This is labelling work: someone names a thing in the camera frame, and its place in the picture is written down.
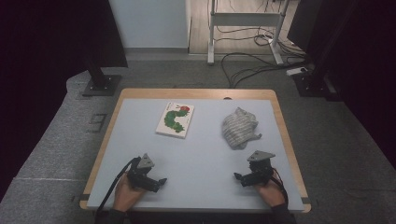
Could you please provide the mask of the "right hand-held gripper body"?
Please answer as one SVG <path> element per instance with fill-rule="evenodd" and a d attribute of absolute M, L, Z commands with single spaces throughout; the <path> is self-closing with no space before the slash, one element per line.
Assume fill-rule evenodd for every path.
<path fill-rule="evenodd" d="M 244 181 L 247 181 L 250 186 L 266 184 L 274 173 L 271 164 L 274 156 L 273 153 L 256 150 L 247 158 L 251 173 L 244 177 Z"/>

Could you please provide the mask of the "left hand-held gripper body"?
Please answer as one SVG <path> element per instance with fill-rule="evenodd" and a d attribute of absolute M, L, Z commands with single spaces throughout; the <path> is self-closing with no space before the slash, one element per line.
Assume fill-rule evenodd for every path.
<path fill-rule="evenodd" d="M 145 153 L 142 157 L 130 160 L 127 176 L 131 187 L 149 190 L 152 185 L 159 185 L 157 180 L 148 177 L 149 171 L 154 167 L 154 162 Z"/>

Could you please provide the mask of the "grey striped towel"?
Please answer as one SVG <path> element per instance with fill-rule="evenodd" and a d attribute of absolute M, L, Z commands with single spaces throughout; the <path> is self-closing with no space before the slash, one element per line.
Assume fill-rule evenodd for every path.
<path fill-rule="evenodd" d="M 254 114 L 237 107 L 223 120 L 222 135 L 232 149 L 244 149 L 249 141 L 262 137 L 261 133 L 255 133 L 258 124 Z"/>

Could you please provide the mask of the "white caterpillar picture book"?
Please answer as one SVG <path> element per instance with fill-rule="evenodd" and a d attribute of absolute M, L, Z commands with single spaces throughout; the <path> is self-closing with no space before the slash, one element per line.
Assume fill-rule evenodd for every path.
<path fill-rule="evenodd" d="M 190 127 L 194 106 L 169 102 L 157 125 L 156 133 L 184 139 Z"/>

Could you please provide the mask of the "person's right hand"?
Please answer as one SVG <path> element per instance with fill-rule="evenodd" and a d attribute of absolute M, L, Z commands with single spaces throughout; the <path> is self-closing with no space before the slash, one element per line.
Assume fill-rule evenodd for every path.
<path fill-rule="evenodd" d="M 257 190 L 263 201 L 270 207 L 275 207 L 286 202 L 280 187 L 272 180 L 266 185 L 255 185 L 254 189 Z"/>

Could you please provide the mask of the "grey floor outlet box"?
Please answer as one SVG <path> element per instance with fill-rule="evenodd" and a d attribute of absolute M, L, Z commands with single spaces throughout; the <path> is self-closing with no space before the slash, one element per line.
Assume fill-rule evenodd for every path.
<path fill-rule="evenodd" d="M 93 114 L 87 128 L 87 133 L 101 132 L 106 121 L 106 114 Z"/>

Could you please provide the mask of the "wooden table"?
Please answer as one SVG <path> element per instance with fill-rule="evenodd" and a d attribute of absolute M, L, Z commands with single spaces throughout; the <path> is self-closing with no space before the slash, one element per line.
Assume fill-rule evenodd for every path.
<path fill-rule="evenodd" d="M 169 102 L 193 105 L 184 139 L 159 135 L 156 127 Z M 259 140 L 242 150 L 231 149 L 221 134 L 223 119 L 237 107 L 254 114 Z M 271 163 L 289 194 L 289 208 L 307 213 L 308 197 L 288 130 L 272 90 L 125 89 L 120 93 L 106 134 L 80 201 L 83 209 L 111 207 L 109 188 L 128 161 L 147 153 L 154 162 L 149 177 L 167 178 L 158 192 L 147 193 L 135 206 L 147 212 L 266 213 L 252 187 L 243 187 L 233 173 L 248 173 L 248 157 L 256 150 L 272 152 Z"/>

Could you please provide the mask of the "white power strip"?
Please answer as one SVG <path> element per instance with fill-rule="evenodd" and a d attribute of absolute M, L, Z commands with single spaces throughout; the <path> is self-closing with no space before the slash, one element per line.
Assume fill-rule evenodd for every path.
<path fill-rule="evenodd" d="M 307 72 L 308 70 L 305 67 L 298 67 L 298 68 L 293 68 L 293 69 L 289 69 L 286 71 L 286 75 L 287 76 L 294 76 L 294 75 L 299 75 L 302 73 Z"/>

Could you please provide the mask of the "black curtain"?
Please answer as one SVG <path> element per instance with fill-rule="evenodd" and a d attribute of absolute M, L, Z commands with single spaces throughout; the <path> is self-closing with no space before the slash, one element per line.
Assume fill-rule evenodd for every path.
<path fill-rule="evenodd" d="M 127 65 L 110 0 L 0 0 L 0 201 L 81 72 Z"/>
<path fill-rule="evenodd" d="M 359 0 L 330 79 L 396 168 L 396 0 Z"/>

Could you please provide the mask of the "black stand with base plate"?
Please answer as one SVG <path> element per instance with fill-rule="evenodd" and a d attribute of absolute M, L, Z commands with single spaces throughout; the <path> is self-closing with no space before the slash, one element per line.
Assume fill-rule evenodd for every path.
<path fill-rule="evenodd" d="M 91 57 L 83 60 L 91 79 L 83 96 L 113 96 L 121 80 L 120 75 L 105 75 L 102 69 L 94 63 Z"/>
<path fill-rule="evenodd" d="M 299 47 L 314 68 L 293 80 L 303 97 L 336 97 L 330 79 L 343 60 L 345 34 L 359 0 L 301 0 L 294 14 L 288 39 Z"/>

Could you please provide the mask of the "white desk frame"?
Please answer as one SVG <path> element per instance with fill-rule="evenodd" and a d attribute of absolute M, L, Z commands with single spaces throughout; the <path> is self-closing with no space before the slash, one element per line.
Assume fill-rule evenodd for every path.
<path fill-rule="evenodd" d="M 273 27 L 275 33 L 273 38 L 269 41 L 269 47 L 272 51 L 277 65 L 282 65 L 284 62 L 280 55 L 280 46 L 278 45 L 279 35 L 282 29 L 283 22 L 286 18 L 287 9 L 290 0 L 285 0 L 282 8 L 278 12 L 263 12 L 263 13 L 226 13 L 216 12 L 216 0 L 210 0 L 209 13 L 209 39 L 207 47 L 207 63 L 213 64 L 215 62 L 214 56 L 214 28 L 216 26 L 264 26 Z"/>

